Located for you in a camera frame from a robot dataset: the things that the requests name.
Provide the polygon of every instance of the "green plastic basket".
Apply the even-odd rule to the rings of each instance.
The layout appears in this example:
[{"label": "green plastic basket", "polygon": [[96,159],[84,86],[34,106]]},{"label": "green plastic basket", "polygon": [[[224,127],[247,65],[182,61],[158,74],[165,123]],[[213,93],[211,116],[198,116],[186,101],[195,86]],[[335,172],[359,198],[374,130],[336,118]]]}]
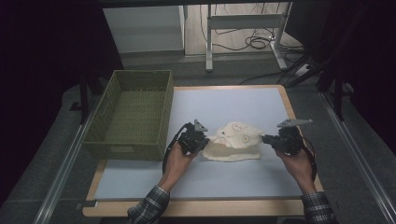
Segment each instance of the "green plastic basket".
[{"label": "green plastic basket", "polygon": [[173,92],[171,71],[114,71],[82,145],[97,159],[161,161]]}]

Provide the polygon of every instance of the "hand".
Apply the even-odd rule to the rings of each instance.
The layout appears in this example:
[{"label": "hand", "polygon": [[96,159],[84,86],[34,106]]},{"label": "hand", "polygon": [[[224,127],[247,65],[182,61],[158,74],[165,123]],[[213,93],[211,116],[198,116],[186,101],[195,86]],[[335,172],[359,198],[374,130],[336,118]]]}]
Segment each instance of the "hand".
[{"label": "hand", "polygon": [[286,169],[296,180],[303,194],[314,193],[317,191],[312,181],[312,167],[308,155],[303,150],[293,156],[276,151],[276,155],[285,163]]},{"label": "hand", "polygon": [[158,183],[158,186],[167,192],[170,192],[177,181],[187,171],[196,155],[197,153],[184,155],[181,151],[180,144],[175,142],[171,148],[171,151],[169,152],[165,172],[163,172],[163,177]]}]

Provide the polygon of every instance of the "plaid shirt sleeve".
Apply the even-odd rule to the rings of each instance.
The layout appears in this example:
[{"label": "plaid shirt sleeve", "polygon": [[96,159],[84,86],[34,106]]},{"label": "plaid shirt sleeve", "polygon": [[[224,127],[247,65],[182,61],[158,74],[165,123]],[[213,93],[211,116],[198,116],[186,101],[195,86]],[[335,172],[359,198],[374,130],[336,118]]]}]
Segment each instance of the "plaid shirt sleeve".
[{"label": "plaid shirt sleeve", "polygon": [[304,204],[305,219],[308,223],[338,223],[324,192],[305,194],[301,196],[301,199]]},{"label": "plaid shirt sleeve", "polygon": [[128,224],[154,224],[169,204],[169,193],[155,186],[146,198],[128,209]]}]

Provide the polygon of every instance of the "dark floor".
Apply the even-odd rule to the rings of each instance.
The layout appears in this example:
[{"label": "dark floor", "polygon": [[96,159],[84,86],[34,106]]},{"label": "dark floor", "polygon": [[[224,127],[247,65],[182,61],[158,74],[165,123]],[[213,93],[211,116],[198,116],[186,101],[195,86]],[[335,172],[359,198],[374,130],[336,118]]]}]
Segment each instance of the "dark floor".
[{"label": "dark floor", "polygon": [[[176,86],[238,85],[249,77],[277,72],[271,55],[218,57],[214,71],[207,73],[202,57],[180,59],[151,58],[140,64],[126,64],[126,69],[171,69]],[[280,75],[252,79],[246,84],[276,84]],[[284,76],[283,84],[289,77]],[[313,125],[302,126],[304,136],[315,147],[318,175],[341,223],[388,223],[373,193],[367,187],[343,138],[335,128],[326,105],[311,77],[294,88],[287,89],[291,105],[298,119],[312,119]],[[64,94],[63,106],[34,159],[0,210],[0,223],[33,223],[44,201],[51,182],[79,127],[80,113],[70,111],[79,101],[78,87]],[[343,100],[345,125],[353,135],[360,151],[390,199],[396,199],[396,162],[394,154],[378,137],[349,102]],[[84,217],[79,207],[85,200],[95,172],[97,160],[84,148],[80,150],[62,194],[50,216],[49,223],[123,223],[113,218]],[[195,219],[164,218],[162,223],[276,223],[276,218],[218,218]]]}]

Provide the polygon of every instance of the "table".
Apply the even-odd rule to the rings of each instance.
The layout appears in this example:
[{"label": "table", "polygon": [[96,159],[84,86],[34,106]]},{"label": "table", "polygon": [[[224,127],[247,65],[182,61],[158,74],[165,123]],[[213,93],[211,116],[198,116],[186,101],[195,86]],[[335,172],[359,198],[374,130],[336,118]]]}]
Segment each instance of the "table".
[{"label": "table", "polygon": [[[283,87],[277,85],[257,86],[206,86],[206,87],[175,87],[175,91],[183,90],[249,90],[276,88],[290,119],[295,119],[289,98]],[[126,217],[127,209],[138,201],[100,201],[94,195],[106,167],[106,160],[99,161],[92,185],[86,201],[93,206],[84,206],[83,214],[87,217]],[[315,182],[318,190],[323,190],[319,179]],[[235,217],[235,216],[301,216],[304,214],[300,199],[234,199],[234,200],[187,200],[172,201],[163,217]]]}]

